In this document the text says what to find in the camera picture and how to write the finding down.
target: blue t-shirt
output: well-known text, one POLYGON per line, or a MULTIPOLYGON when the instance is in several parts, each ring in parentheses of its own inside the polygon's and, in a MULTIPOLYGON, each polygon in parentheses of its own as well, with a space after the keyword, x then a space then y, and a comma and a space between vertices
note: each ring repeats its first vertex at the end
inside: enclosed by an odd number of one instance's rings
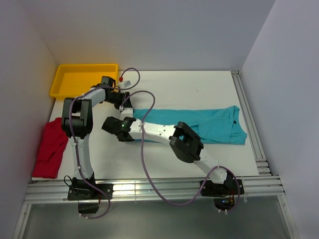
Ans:
MULTIPOLYGON (((146 111, 134 110, 133 116, 141 120, 146 111)), ((247 134, 241 128, 238 116, 237 106, 217 110, 151 110, 145 121, 164 125, 185 122, 203 143, 245 144, 247 134)))

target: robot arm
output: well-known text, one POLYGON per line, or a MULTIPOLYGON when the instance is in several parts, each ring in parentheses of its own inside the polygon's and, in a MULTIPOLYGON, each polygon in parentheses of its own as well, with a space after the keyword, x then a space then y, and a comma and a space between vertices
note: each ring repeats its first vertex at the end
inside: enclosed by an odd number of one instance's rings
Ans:
MULTIPOLYGON (((102 129, 117 136, 121 142, 142 138, 142 122, 139 119, 125 117, 123 120, 107 117, 102 129)), ((145 139, 171 146, 176 157, 185 163, 194 163, 205 174, 218 162, 209 155, 200 137, 185 123, 161 125, 143 123, 145 139)), ((213 183, 224 184, 227 178, 225 169, 218 168, 210 176, 213 183)))

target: yellow tray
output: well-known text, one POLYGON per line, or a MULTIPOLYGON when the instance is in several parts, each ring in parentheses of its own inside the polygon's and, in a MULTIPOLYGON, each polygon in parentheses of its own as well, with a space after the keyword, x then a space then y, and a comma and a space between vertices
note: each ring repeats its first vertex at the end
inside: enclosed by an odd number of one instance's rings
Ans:
POLYGON ((118 81, 117 64, 62 64, 59 65, 50 96, 57 100, 76 97, 90 90, 91 86, 101 83, 102 76, 118 81))

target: red cloth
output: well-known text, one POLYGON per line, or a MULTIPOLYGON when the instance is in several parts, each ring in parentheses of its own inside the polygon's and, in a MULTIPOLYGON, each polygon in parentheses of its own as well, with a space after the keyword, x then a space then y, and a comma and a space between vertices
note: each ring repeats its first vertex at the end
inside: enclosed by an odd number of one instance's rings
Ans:
POLYGON ((61 166, 68 137, 61 127, 62 118, 46 123, 33 177, 56 178, 61 166))

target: white wall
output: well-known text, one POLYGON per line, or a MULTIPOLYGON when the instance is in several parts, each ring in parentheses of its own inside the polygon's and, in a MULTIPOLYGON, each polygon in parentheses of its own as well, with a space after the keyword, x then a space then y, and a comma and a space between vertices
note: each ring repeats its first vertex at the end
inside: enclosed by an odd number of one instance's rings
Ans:
POLYGON ((21 4, 0 1, 0 235, 11 238, 48 120, 55 62, 21 4))
POLYGON ((318 238, 319 1, 277 0, 242 80, 302 238, 318 238))
POLYGON ((58 63, 239 70, 274 0, 20 0, 58 63))

